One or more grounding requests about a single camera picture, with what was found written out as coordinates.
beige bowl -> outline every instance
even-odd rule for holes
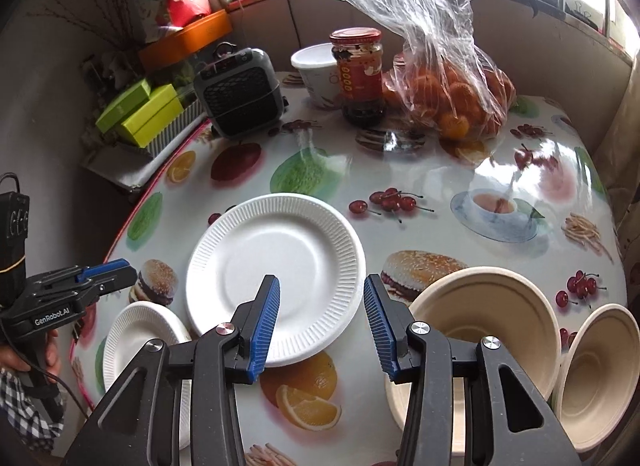
[[[502,341],[545,399],[554,388],[561,361],[558,321],[551,304],[529,280],[500,267],[456,271],[430,285],[410,307],[416,320],[450,338]],[[401,429],[411,385],[386,381],[391,413]],[[465,399],[462,380],[454,380],[452,454],[465,453]]]
[[[620,422],[640,375],[640,333],[617,304],[596,309],[560,367],[552,406],[578,453],[595,448]]]

jar label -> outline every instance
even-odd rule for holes
[[[338,61],[340,89],[349,100],[366,101],[382,97],[382,59],[381,56],[368,56],[357,61]]]

fruit print tablecloth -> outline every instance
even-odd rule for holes
[[[197,129],[123,227],[109,258],[127,258],[140,280],[100,300],[70,353],[92,404],[104,394],[104,339],[121,309],[146,296],[190,328],[184,283],[195,244],[228,208],[270,192],[341,211],[367,272],[407,302],[461,267],[506,267],[553,304],[565,350],[591,309],[625,304],[606,192],[558,104],[519,97],[497,139],[452,144],[391,123],[358,130],[339,111],[314,108],[304,88],[283,94],[282,123],[242,142]],[[393,464],[401,432],[384,381],[361,307],[321,353],[236,388],[248,464]],[[188,449],[181,457],[189,463]]]

hand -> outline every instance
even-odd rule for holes
[[[60,369],[62,368],[62,362],[58,354],[58,344],[56,342],[57,337],[58,331],[56,329],[50,331],[47,334],[47,347],[45,349],[46,370],[54,376],[60,375]],[[22,361],[9,345],[0,345],[0,367],[13,369],[17,372],[29,372],[29,370],[31,370],[31,367]]]

yellow band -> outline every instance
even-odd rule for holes
[[[14,267],[18,267],[24,261],[24,257],[25,257],[25,255],[22,255],[22,258],[20,260],[18,260],[16,263],[14,263],[11,267],[8,267],[6,269],[2,269],[2,271],[0,271],[0,274],[2,274],[3,272],[11,271]]]

